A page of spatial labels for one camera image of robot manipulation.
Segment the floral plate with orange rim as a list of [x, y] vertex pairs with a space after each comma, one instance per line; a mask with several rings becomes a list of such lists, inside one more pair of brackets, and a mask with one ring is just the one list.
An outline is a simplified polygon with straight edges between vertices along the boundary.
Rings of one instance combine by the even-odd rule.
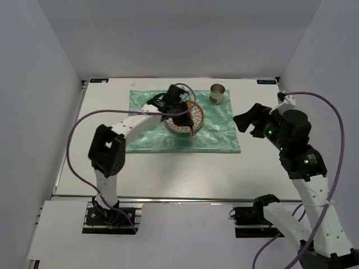
[[173, 119], [166, 119], [164, 122], [165, 122], [165, 125], [171, 131], [174, 131], [177, 133], [189, 133], [191, 136], [194, 136], [194, 132], [197, 131], [202, 126], [202, 124], [204, 122], [204, 111], [203, 111], [202, 107], [194, 101], [188, 100], [187, 105], [191, 109], [190, 113], [191, 113], [191, 119], [193, 121], [192, 128], [190, 128], [188, 126], [177, 126], [174, 124]]

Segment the gold knife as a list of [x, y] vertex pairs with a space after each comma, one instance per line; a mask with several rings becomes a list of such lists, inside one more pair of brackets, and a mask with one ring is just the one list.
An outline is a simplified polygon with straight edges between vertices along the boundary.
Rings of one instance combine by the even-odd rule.
[[192, 105], [193, 105], [193, 102], [191, 100], [188, 100], [187, 101], [187, 107], [188, 107], [188, 117], [189, 117], [189, 130], [190, 130], [190, 136], [191, 138], [195, 138], [195, 135], [194, 135], [194, 122], [193, 122], [193, 119], [192, 119]]

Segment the mint green satin cloth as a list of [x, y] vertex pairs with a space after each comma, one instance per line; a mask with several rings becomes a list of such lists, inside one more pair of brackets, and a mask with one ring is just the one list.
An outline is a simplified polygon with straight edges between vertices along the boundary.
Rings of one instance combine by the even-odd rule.
[[194, 111], [193, 117], [199, 116], [194, 125], [194, 138], [181, 129], [176, 132], [172, 121], [166, 120], [138, 135], [126, 147], [129, 154], [156, 153], [224, 153], [239, 154], [240, 144], [233, 121], [233, 112], [229, 91], [224, 93], [218, 105], [209, 100], [208, 90], [196, 90], [196, 102], [203, 110]]

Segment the cream metal cup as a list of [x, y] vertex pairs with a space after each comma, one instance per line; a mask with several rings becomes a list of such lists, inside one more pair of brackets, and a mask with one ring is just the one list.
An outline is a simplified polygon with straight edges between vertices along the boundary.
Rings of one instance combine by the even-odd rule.
[[225, 93], [225, 87], [221, 84], [213, 84], [210, 87], [210, 96], [209, 100], [213, 104], [220, 104], [223, 100]]

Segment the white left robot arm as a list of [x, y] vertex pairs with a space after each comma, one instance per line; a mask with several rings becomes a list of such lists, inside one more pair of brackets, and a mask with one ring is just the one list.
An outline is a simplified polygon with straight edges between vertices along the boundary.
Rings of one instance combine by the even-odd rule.
[[188, 91], [170, 85], [167, 92], [155, 95], [125, 120], [112, 126], [102, 124], [96, 129], [88, 154], [99, 190], [92, 203], [105, 223], [111, 224], [118, 219], [117, 174], [125, 164], [126, 146], [143, 131], [166, 119], [193, 129], [186, 95]]

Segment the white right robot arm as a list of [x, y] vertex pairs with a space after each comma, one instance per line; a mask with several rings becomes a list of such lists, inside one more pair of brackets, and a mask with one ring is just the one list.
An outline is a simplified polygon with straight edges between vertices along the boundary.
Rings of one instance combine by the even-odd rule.
[[347, 238], [332, 201], [327, 169], [320, 153], [309, 145], [311, 123], [299, 110], [285, 112], [261, 104], [233, 118], [238, 130], [252, 137], [267, 138], [279, 151], [287, 172], [306, 211], [307, 229], [273, 194], [255, 199], [253, 216], [259, 223], [270, 222], [297, 251], [302, 268], [351, 268], [358, 265], [358, 250]]

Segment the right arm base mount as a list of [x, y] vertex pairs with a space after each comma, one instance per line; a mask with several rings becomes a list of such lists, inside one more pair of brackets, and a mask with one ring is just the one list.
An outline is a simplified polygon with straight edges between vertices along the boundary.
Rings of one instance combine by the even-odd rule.
[[273, 238], [279, 230], [266, 220], [259, 220], [252, 207], [234, 207], [229, 212], [234, 220], [236, 238]]

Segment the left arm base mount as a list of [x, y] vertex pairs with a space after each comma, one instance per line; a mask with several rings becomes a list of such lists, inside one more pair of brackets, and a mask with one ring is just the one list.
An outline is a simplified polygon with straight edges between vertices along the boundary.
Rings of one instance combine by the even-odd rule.
[[121, 207], [127, 217], [118, 211], [112, 212], [110, 217], [105, 217], [92, 203], [88, 203], [84, 223], [83, 234], [106, 235], [135, 235], [141, 221], [141, 207]]

